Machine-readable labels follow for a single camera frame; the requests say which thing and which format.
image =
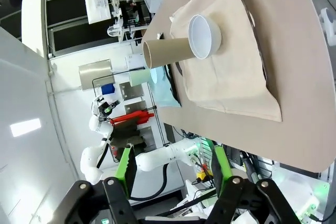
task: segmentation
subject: light blue cloth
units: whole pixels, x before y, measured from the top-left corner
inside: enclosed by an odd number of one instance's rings
[[[181,107],[179,102],[177,102],[173,96],[172,91],[170,90],[171,84],[166,76],[166,73],[164,72],[164,77],[162,80],[158,80],[157,83],[154,83],[151,79],[148,82],[156,106],[158,107]]]

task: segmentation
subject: beige cloth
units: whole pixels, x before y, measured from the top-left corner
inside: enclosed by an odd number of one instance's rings
[[[202,14],[215,21],[222,44],[204,60],[182,61],[188,98],[221,112],[281,122],[280,106],[266,88],[257,42],[241,0],[191,0],[173,15],[171,36],[187,37],[190,19]]]

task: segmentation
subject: door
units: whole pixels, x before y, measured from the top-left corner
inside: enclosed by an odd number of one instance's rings
[[[50,111],[47,60],[0,28],[0,223],[47,223],[76,180]]]

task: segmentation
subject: brown table top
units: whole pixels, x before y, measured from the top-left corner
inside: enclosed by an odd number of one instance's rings
[[[189,0],[164,0],[143,40],[164,32]],[[320,172],[336,157],[335,90],[330,58],[311,0],[244,0],[252,13],[283,122],[197,107],[175,65],[181,108],[159,108],[160,119],[186,131],[291,166]]]

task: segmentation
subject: bolt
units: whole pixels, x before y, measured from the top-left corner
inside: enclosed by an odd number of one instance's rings
[[[262,183],[261,183],[261,186],[262,186],[262,187],[268,187],[268,182],[266,182],[266,181],[262,182]]]
[[[240,179],[239,178],[234,178],[232,180],[233,184],[239,184],[240,183]]]

